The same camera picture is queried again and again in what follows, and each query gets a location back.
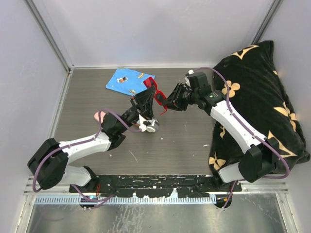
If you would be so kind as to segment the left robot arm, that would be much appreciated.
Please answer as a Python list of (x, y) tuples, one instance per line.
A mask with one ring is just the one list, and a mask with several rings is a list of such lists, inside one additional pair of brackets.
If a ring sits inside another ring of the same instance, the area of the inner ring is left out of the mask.
[(58, 184), (95, 191), (99, 185), (97, 175), (87, 166), (75, 167), (71, 163), (117, 148), (125, 140), (126, 131), (154, 133), (158, 128), (153, 115), (155, 93), (156, 88), (152, 85), (132, 96), (132, 106), (122, 115), (103, 109), (105, 115), (100, 117), (100, 128), (93, 135), (65, 142), (57, 142), (54, 138), (45, 140), (27, 163), (34, 176), (33, 191), (48, 190)]

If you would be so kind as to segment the red sunglasses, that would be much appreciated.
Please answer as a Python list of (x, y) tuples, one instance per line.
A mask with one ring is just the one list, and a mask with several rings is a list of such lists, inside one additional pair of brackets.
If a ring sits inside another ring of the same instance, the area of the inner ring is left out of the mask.
[(153, 77), (149, 77), (146, 80), (143, 81), (144, 85), (146, 86), (146, 88), (149, 88), (151, 86), (155, 87), (155, 94), (154, 94), (154, 98), (156, 100), (156, 102), (162, 106), (164, 108), (164, 112), (162, 112), (160, 115), (162, 116), (163, 114), (165, 114), (168, 110), (168, 107), (166, 105), (164, 105), (164, 101), (167, 99), (166, 96), (164, 95), (164, 93), (162, 91), (160, 91), (158, 89), (157, 83), (154, 80)]

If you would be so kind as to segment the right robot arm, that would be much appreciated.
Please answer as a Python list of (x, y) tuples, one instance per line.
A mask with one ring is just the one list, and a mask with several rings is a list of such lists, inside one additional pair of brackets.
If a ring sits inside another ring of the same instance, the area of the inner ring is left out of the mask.
[(224, 126), (240, 146), (244, 153), (242, 159), (217, 170), (213, 185), (218, 191), (225, 191), (233, 181), (246, 180), (253, 183), (276, 169), (278, 141), (268, 139), (254, 129), (226, 101), (221, 91), (211, 92), (206, 86), (191, 89), (179, 83), (162, 104), (175, 111), (185, 111), (188, 105), (197, 105)]

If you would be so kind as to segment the pink glasses case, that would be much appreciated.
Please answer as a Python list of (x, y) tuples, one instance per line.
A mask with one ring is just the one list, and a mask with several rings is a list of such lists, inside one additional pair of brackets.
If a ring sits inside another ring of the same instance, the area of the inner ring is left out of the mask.
[(106, 113), (104, 111), (98, 111), (94, 114), (94, 119), (97, 122), (102, 123), (104, 121), (104, 116), (106, 115)]

